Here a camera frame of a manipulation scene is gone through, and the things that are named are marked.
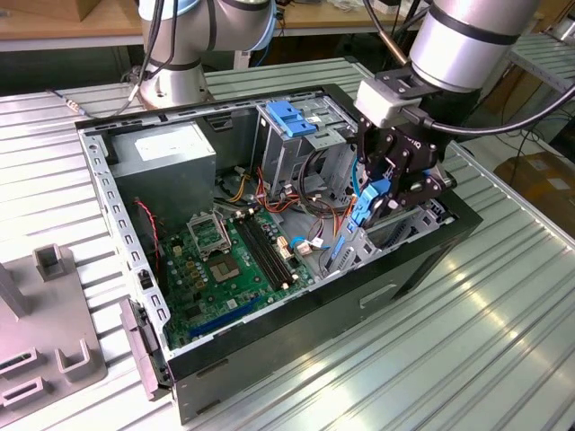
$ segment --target metal bracket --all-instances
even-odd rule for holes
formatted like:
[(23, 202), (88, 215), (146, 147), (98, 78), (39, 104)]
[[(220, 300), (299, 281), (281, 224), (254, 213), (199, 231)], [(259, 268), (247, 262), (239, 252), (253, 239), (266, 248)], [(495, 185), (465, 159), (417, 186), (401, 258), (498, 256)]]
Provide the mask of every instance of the metal bracket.
[(86, 375), (92, 374), (95, 368), (95, 363), (85, 339), (80, 339), (80, 349), (82, 350), (82, 359), (75, 364), (73, 363), (73, 356), (64, 355), (59, 348), (54, 350), (57, 369), (69, 382), (84, 379)]
[(41, 377), (19, 384), (2, 392), (2, 403), (9, 410), (17, 410), (49, 393), (48, 384)]
[(159, 400), (170, 393), (170, 388), (167, 386), (169, 383), (167, 376), (161, 376), (158, 373), (160, 370), (157, 370), (153, 361), (152, 354), (159, 349), (154, 331), (149, 323), (142, 326), (138, 322), (136, 306), (129, 299), (119, 303), (119, 307), (121, 309), (119, 318), (128, 336), (128, 343), (136, 360), (136, 368), (142, 379), (146, 396), (150, 401)]
[(30, 303), (26, 296), (12, 280), (10, 273), (0, 263), (0, 298), (4, 299), (8, 308), (14, 313), (16, 320), (30, 313)]
[(4, 360), (0, 364), (0, 377), (11, 379), (44, 363), (44, 356), (35, 347)]
[(56, 244), (41, 247), (32, 252), (34, 265), (44, 281), (54, 280), (66, 274), (62, 254)]

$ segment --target black cable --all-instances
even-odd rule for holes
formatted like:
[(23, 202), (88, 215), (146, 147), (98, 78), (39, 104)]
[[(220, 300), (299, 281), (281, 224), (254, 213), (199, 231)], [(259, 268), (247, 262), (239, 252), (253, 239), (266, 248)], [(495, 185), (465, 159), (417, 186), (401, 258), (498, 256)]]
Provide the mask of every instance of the black cable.
[[(527, 97), (523, 101), (523, 103), (521, 103), (519, 105), (519, 107), (516, 109), (515, 113), (513, 115), (511, 115), (511, 117), (509, 117), (509, 121), (511, 121), (513, 119), (513, 117), (515, 117), (519, 112), (521, 112), (521, 110), (523, 108), (525, 108), (525, 105), (527, 105), (527, 103), (531, 100), (531, 97), (533, 97), (533, 94), (535, 94), (537, 92), (537, 90), (539, 90), (541, 88), (542, 85), (543, 85), (543, 83), (539, 83), (539, 85), (536, 86), (536, 88), (533, 91), (533, 93), (531, 94), (531, 96)], [(503, 111), (501, 112), (501, 124), (503, 124)]]
[(369, 18), (371, 19), (373, 24), (376, 26), (377, 31), (385, 33), (384, 26), (381, 25), (381, 22), (379, 21), (379, 19), (377, 19), (376, 12), (374, 11), (374, 8), (371, 6), (371, 3), (369, 3), (369, 0), (363, 0), (363, 5), (366, 7), (367, 14), (369, 15)]
[(395, 34), (395, 28), (397, 27), (397, 21), (399, 20), (399, 11), (401, 9), (402, 9), (402, 0), (399, 1), (399, 4), (397, 5), (397, 11), (395, 12), (394, 26), (392, 27), (392, 32), (391, 32), (392, 37)]
[(525, 145), (525, 142), (526, 142), (528, 136), (529, 136), (529, 134), (526, 133), (525, 136), (523, 137), (523, 140), (521, 141), (521, 145), (520, 145), (519, 148), (517, 149), (517, 156), (515, 157), (515, 162), (513, 162), (513, 172), (511, 173), (511, 178), (510, 178), (510, 180), (509, 180), (509, 186), (510, 186), (511, 188), (513, 188), (513, 180), (515, 179), (515, 174), (516, 174), (517, 171), (518, 171), (519, 155), (520, 155), (521, 153), (523, 153), (523, 152), (522, 152), (522, 150), (523, 150), (523, 145)]
[(509, 148), (511, 148), (513, 151), (518, 151), (518, 148), (516, 148), (515, 146), (513, 146), (512, 144), (509, 144), (507, 142), (505, 142), (503, 139), (501, 139), (498, 135), (495, 135), (495, 137), (504, 145), (508, 146)]
[(144, 76), (146, 75), (147, 65), (150, 63), (152, 58), (152, 51), (154, 50), (155, 41), (158, 39), (158, 33), (160, 32), (160, 25), (162, 24), (162, 11), (164, 10), (164, 0), (156, 0), (154, 4), (154, 14), (152, 15), (152, 22), (150, 23), (150, 33), (147, 35), (147, 52), (144, 56), (144, 62), (142, 63), (142, 68), (140, 69), (140, 75), (137, 79), (139, 85), (144, 82)]
[[(160, 24), (162, 22), (162, 10), (163, 9), (164, 9), (164, 0), (157, 0), (154, 4), (154, 14), (152, 15), (152, 22), (150, 24), (150, 33), (148, 34), (148, 44), (147, 44), (148, 51), (146, 52), (146, 56), (144, 57), (144, 62), (142, 63), (142, 66), (140, 68), (139, 76), (137, 78), (137, 83), (134, 85), (132, 92), (130, 93), (129, 97), (126, 99), (124, 104), (122, 106), (120, 106), (117, 110), (115, 110), (112, 114), (107, 115), (105, 117), (95, 117), (94, 115), (89, 114), (80, 104), (78, 104), (75, 101), (72, 101), (71, 99), (68, 99), (67, 97), (63, 96), (62, 94), (55, 92), (54, 90), (46, 90), (46, 92), (49, 92), (51, 94), (56, 95), (57, 97), (59, 97), (60, 99), (62, 99), (65, 102), (65, 104), (67, 105), (68, 108), (70, 108), (74, 112), (79, 113), (80, 115), (84, 115), (84, 116), (88, 117), (89, 119), (107, 119), (109, 117), (115, 117), (115, 116), (121, 114), (124, 110), (126, 110), (126, 108), (136, 98), (136, 94), (139, 92), (140, 86), (142, 85), (142, 82), (144, 81), (144, 75), (146, 73), (146, 68), (150, 62), (152, 50), (154, 49), (154, 45), (155, 45), (155, 42), (156, 42), (157, 37), (158, 37), (158, 32), (160, 30)], [(130, 69), (130, 72), (128, 72), (128, 76), (133, 70), (134, 70), (134, 68)], [(125, 79), (126, 76), (127, 76), (127, 74), (122, 75), (121, 79), (122, 80)]]
[(414, 14), (411, 19), (406, 19), (403, 24), (397, 29), (395, 33), (395, 37), (399, 38), (404, 32), (406, 32), (413, 24), (417, 23), (417, 21), (421, 20), (429, 11), (429, 6), (424, 7), (419, 12)]
[(172, 9), (172, 36), (170, 38), (170, 56), (165, 60), (154, 72), (146, 76), (146, 79), (152, 79), (154, 76), (158, 75), (160, 71), (166, 66), (170, 65), (175, 55), (176, 50), (176, 26), (178, 25), (178, 0), (173, 0)]
[(307, 175), (307, 170), (312, 164), (312, 161), (314, 159), (319, 159), (325, 153), (325, 151), (326, 150), (317, 152), (312, 151), (305, 159), (305, 162), (302, 163), (302, 166), (299, 169), (299, 174), (297, 175), (297, 195), (299, 196), (299, 202), (305, 209), (307, 209), (309, 213), (313, 214), (314, 216), (330, 216), (332, 215), (332, 209), (336, 214), (343, 213), (348, 209), (347, 207), (318, 207), (307, 197), (307, 193), (305, 191), (305, 177)]
[(437, 123), (433, 119), (427, 118), (421, 122), (421, 125), (425, 128), (431, 130), (437, 130), (438, 132), (448, 133), (450, 135), (459, 136), (487, 136), (487, 135), (498, 135), (500, 133), (512, 132), (514, 130), (519, 130), (527, 126), (531, 126), (538, 120), (551, 114), (554, 110), (559, 109), (563, 104), (570, 101), (575, 95), (575, 84), (570, 87), (570, 89), (565, 92), (559, 99), (553, 102), (544, 110), (532, 115), (531, 117), (518, 121), (517, 123), (508, 124), (506, 126), (499, 126), (495, 128), (459, 128), (455, 126), (449, 126), (448, 124)]

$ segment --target power cable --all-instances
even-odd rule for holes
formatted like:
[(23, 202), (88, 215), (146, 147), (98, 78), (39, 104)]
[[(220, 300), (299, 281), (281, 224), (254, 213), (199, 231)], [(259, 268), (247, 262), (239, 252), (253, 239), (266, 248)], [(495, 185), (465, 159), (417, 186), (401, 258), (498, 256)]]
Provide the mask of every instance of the power cable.
[(514, 130), (519, 130), (521, 128), (526, 128), (536, 123), (538, 120), (543, 119), (547, 115), (551, 114), (553, 111), (558, 110), (563, 104), (571, 100), (575, 95), (575, 84), (570, 87), (567, 92), (565, 92), (559, 99), (547, 106), (547, 108), (539, 111), (538, 113), (532, 115), (531, 117), (518, 121), (517, 123), (511, 123), (505, 126), (499, 126), (495, 128), (459, 128), (455, 126), (450, 126), (448, 124), (438, 123), (435, 120), (427, 117), (420, 119), (420, 124), (431, 130), (436, 130), (437, 132), (444, 132), (450, 135), (459, 136), (487, 136), (487, 135), (498, 135), (500, 133), (512, 132)]
[(400, 27), (399, 29), (397, 29), (397, 32), (395, 33), (395, 37), (399, 38), (404, 32), (406, 32), (408, 29), (410, 29), (410, 27), (414, 24), (416, 24), (419, 20), (421, 20), (429, 11), (429, 6), (424, 7), (423, 9), (421, 9), (419, 12), (417, 12), (416, 14), (414, 14), (411, 19), (406, 20)]
[(387, 48), (391, 51), (391, 53), (394, 55), (397, 62), (400, 64), (400, 66), (407, 65), (409, 61), (408, 58), (405, 56), (405, 54), (403, 54), (402, 49), (397, 46), (397, 44), (394, 41), (394, 38), (392, 38), (389, 34), (387, 34), (387, 32), (384, 29), (384, 26), (381, 25), (381, 22), (377, 19), (376, 11), (374, 11), (374, 8), (371, 5), (371, 3), (369, 3), (369, 0), (363, 0), (363, 5), (366, 7), (367, 14), (369, 15), (369, 18), (371, 19), (372, 23), (376, 26), (377, 34), (384, 42), (384, 44), (387, 46)]

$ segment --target connector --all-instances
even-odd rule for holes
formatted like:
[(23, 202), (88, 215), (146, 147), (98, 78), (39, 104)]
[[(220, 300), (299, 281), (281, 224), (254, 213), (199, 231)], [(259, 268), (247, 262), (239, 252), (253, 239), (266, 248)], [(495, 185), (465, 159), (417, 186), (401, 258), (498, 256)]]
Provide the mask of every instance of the connector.
[(302, 256), (307, 256), (308, 254), (312, 254), (312, 247), (309, 245), (309, 242), (301, 242), (296, 246), (297, 252)]

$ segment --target slotted aluminum surface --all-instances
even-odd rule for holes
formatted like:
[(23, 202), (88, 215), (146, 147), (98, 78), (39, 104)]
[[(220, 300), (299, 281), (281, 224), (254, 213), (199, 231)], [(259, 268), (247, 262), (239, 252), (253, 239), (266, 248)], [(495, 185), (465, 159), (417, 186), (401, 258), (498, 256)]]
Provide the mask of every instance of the slotted aluminum surface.
[[(354, 96), (364, 74), (334, 59), (221, 72), (208, 83), (219, 99), (320, 83)], [(65, 93), (102, 115), (120, 106), (128, 87)], [(118, 301), (129, 290), (75, 119), (46, 94), (0, 99), (0, 260), (49, 242), (72, 248), (109, 375), (7, 429), (180, 429), (170, 397), (146, 400), (122, 332)], [(459, 181), (456, 192), (484, 219), (473, 236), (417, 291), (186, 429), (569, 428), (573, 244), (466, 152), (450, 150), (446, 167)]]
[(567, 91), (575, 81), (575, 46), (547, 34), (530, 34), (519, 38), (509, 52), (509, 61), (558, 92)]

